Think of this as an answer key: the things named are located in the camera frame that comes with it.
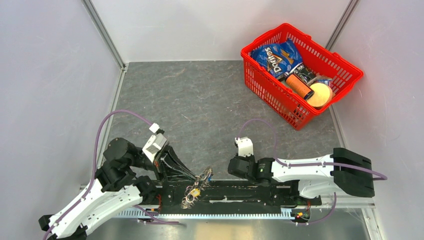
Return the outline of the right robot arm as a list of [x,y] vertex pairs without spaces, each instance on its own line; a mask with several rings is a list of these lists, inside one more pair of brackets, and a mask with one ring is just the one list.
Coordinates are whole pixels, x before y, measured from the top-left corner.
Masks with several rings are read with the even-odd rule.
[[373,198],[374,173],[372,161],[343,147],[331,154],[307,159],[255,160],[253,155],[235,156],[228,165],[230,175],[248,180],[256,185],[297,182],[288,191],[289,200],[300,205],[329,193],[345,193],[354,197]]

